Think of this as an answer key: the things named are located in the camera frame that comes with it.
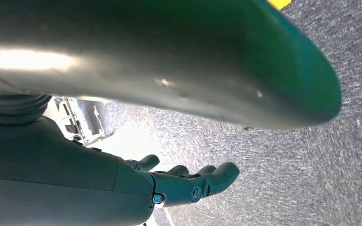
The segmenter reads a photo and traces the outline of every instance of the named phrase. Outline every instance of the blue screw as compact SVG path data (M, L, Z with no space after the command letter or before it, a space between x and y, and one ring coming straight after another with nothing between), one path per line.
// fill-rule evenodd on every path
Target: blue screw
M161 202L163 202L163 197L159 194L155 194L152 200L154 203L160 204Z

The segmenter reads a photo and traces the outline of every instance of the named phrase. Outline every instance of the floor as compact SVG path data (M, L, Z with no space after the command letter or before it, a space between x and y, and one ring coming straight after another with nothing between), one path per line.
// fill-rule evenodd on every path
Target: floor
M294 0L282 13L323 51L340 77L341 114L323 126L249 130L181 113L98 104L125 159L157 154L156 170L233 161L224 193L154 213L160 226L362 225L362 0Z

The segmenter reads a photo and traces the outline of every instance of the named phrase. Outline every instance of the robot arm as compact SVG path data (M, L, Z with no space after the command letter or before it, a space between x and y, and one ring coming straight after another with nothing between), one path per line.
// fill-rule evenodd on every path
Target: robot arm
M156 205L197 202L226 189L233 163L189 175L185 167L147 172L154 155L124 161L66 140L41 117L0 125L0 226L127 226L145 222Z

